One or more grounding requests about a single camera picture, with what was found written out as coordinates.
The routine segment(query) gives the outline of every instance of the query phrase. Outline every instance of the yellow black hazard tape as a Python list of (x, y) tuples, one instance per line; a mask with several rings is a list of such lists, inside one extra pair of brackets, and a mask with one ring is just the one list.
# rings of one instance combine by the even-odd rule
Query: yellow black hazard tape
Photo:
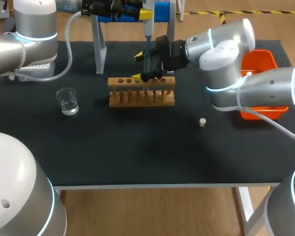
[(220, 16), (220, 20), (221, 20), (222, 25), (226, 24), (226, 19), (225, 19), (226, 14), (220, 13), (219, 16)]
[(184, 15), (219, 15), (222, 14), (295, 14), (295, 11), (187, 11)]

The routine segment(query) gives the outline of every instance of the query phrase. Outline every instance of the white table frame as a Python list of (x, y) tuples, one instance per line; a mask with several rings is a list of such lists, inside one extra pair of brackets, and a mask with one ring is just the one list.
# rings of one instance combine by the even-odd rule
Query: white table frame
[(180, 13), (180, 21), (183, 21), (183, 15), (185, 13), (185, 0), (177, 0)]
[(86, 185), (86, 186), (55, 186), (56, 192), (61, 194), (62, 190), (95, 190), (95, 189), (140, 189), (140, 188), (230, 188), (235, 187), (240, 213), (243, 220), (243, 230), (245, 236), (256, 235), (264, 224), (268, 225), (265, 219), (265, 206), (270, 191), (254, 210), (248, 187), (276, 187), (279, 183), (247, 183), (247, 184), (121, 184), (121, 185)]

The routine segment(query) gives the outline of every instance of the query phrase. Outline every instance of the white cable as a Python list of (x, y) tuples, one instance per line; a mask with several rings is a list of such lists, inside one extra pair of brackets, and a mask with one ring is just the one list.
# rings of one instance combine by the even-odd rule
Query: white cable
[(260, 114), (259, 112), (253, 111), (251, 108), (242, 107), (241, 103), (240, 103), (240, 87), (241, 86), (239, 86), (237, 88), (237, 92), (236, 92), (236, 99), (237, 99), (237, 104), (238, 104), (238, 110), (239, 111), (248, 112), (248, 113), (251, 113), (251, 114), (253, 114), (255, 116), (258, 116), (259, 118), (261, 118), (261, 119), (265, 120), (266, 122), (272, 124), (274, 127), (278, 128), (283, 133), (285, 133), (286, 135), (290, 136), (292, 139), (295, 140), (295, 134), (293, 132), (291, 132), (290, 130), (288, 130), (287, 128), (284, 128), (283, 126), (281, 126), (277, 122), (275, 122), (275, 121), (271, 120), (270, 118)]
[[(72, 15), (71, 18), (69, 19), (66, 27), (65, 27), (65, 42), (66, 42), (66, 45), (67, 45), (69, 61), (68, 61), (67, 67), (65, 68), (65, 70), (63, 72), (61, 72), (60, 74), (58, 74), (56, 76), (53, 76), (53, 77), (50, 77), (50, 78), (44, 78), (44, 79), (35, 78), (35, 77), (32, 77), (32, 76), (23, 75), (23, 74), (20, 74), (20, 73), (15, 73), (15, 75), (16, 76), (19, 76), (19, 77), (23, 77), (23, 78), (25, 78), (27, 80), (37, 81), (37, 82), (51, 81), (51, 80), (58, 79), (58, 78), (62, 77), (63, 75), (65, 75), (69, 71), (69, 69), (71, 68), (72, 59), (73, 59), (72, 51), (71, 51), (71, 46), (70, 46), (70, 40), (69, 40), (70, 26), (71, 26), (73, 20), (76, 19), (79, 16), (81, 16), (81, 12), (77, 12), (74, 15)], [(11, 72), (3, 73), (3, 74), (0, 74), (0, 77), (2, 77), (2, 76), (9, 76), (10, 74), (11, 74)]]
[(14, 35), (19, 41), (20, 41), (20, 44), (21, 44), (21, 47), (22, 47), (22, 58), (21, 58), (21, 63), (19, 65), (19, 67), (14, 71), (14, 72), (11, 72), (9, 74), (9, 79), (10, 80), (14, 80), (14, 77), (15, 77), (15, 74), (23, 67), (24, 65), (24, 62), (25, 62), (25, 58), (26, 58), (26, 49), (25, 49), (25, 45), (24, 45), (24, 42), (22, 39), (20, 39), (19, 37), (17, 37), (16, 33), (12, 33), (12, 32), (5, 32), (4, 34), (12, 34)]
[(212, 34), (211, 34), (211, 28), (208, 29), (207, 34), (208, 34), (208, 41), (209, 41), (209, 43), (210, 43), (210, 47), (211, 47), (211, 49), (213, 49), (214, 46), (213, 46), (213, 40), (212, 40)]

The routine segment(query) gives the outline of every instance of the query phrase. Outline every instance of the wooden floor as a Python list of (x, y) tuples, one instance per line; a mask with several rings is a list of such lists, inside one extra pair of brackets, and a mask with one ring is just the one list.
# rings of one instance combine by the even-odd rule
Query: wooden floor
[[(295, 0), (186, 0), (186, 11), (295, 10)], [(70, 14), (59, 13), (58, 39)], [(248, 18), (257, 39), (280, 39), (295, 65), (295, 15), (227, 15), (226, 22)], [(186, 15), (177, 21), (176, 39), (219, 26), (212, 15)], [(144, 41), (142, 24), (102, 24), (107, 41)], [(78, 19), (70, 31), (72, 41), (92, 41), (88, 17)], [(154, 37), (166, 33), (156, 24)], [(266, 187), (249, 189), (254, 208)], [(62, 196), (68, 217), (68, 236), (241, 236), (236, 197), (230, 188), (136, 189), (67, 191)], [(259, 236), (266, 236), (265, 229)]]

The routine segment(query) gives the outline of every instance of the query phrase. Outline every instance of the black tabletop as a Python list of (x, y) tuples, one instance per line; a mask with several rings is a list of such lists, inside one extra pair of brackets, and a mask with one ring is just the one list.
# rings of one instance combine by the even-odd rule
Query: black tabletop
[[(109, 42), (96, 76), (93, 43), (72, 43), (73, 66), (53, 82), (0, 79), (0, 132), (23, 142), (55, 186), (280, 182), (295, 169), (295, 141), (264, 121), (216, 111), (199, 70), (175, 72), (176, 105), (109, 108), (108, 77), (139, 73), (142, 42)], [(280, 41), (257, 41), (290, 66)], [(67, 64), (59, 43), (56, 71)], [(62, 115), (56, 92), (72, 87), (79, 112)], [(199, 119), (206, 118), (204, 128)], [(295, 109), (280, 124), (295, 132)]]

